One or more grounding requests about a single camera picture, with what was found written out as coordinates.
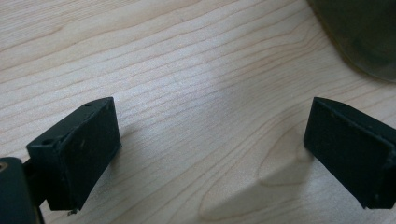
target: screw hole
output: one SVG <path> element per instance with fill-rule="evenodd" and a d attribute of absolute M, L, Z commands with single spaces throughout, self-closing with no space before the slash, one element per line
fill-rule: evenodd
<path fill-rule="evenodd" d="M 43 144 L 43 145 L 49 145 L 49 144 L 51 144 L 52 142 L 53 142 L 53 139 L 46 139 L 46 140 L 42 141 L 41 144 Z"/>

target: hole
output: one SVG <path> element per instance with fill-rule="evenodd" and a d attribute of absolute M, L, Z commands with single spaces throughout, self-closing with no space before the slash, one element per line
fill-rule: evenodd
<path fill-rule="evenodd" d="M 0 162 L 0 172 L 6 170 L 8 164 L 6 162 Z"/>
<path fill-rule="evenodd" d="M 43 145 L 49 145 L 49 144 L 51 144 L 52 142 L 53 142 L 53 139 L 46 139 L 46 140 L 42 141 L 41 144 L 43 144 Z"/>

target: wooden table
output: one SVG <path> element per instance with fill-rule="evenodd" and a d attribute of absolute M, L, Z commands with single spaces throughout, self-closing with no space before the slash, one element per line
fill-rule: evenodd
<path fill-rule="evenodd" d="M 0 156 L 116 102 L 123 148 L 47 223 L 395 223 L 303 146 L 314 96 L 396 127 L 396 90 L 347 65 L 305 0 L 2 1 Z"/>

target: dark object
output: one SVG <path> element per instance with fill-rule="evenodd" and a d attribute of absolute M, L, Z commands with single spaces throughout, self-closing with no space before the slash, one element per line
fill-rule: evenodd
<path fill-rule="evenodd" d="M 396 0 L 308 0 L 359 69 L 396 81 Z"/>
<path fill-rule="evenodd" d="M 25 211 L 26 218 L 33 218 L 32 213 L 37 214 L 38 206 L 47 199 L 51 210 L 75 213 L 120 147 L 113 98 L 81 106 L 28 144 L 31 159 L 23 165 L 24 172 L 18 159 L 3 159 L 8 165 L 0 172 L 0 211 L 16 202 L 5 216 L 17 217 Z"/>
<path fill-rule="evenodd" d="M 44 223 L 16 158 L 0 159 L 0 223 Z"/>
<path fill-rule="evenodd" d="M 368 208 L 396 201 L 396 130 L 359 110 L 314 98 L 305 147 Z"/>

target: light wood surface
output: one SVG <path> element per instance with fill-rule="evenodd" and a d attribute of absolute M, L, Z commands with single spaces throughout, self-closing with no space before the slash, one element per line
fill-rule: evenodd
<path fill-rule="evenodd" d="M 396 222 L 304 149 L 314 96 L 396 127 L 395 85 L 348 66 L 305 0 L 2 1 L 0 59 L 1 157 L 115 98 L 122 150 L 47 223 Z"/>

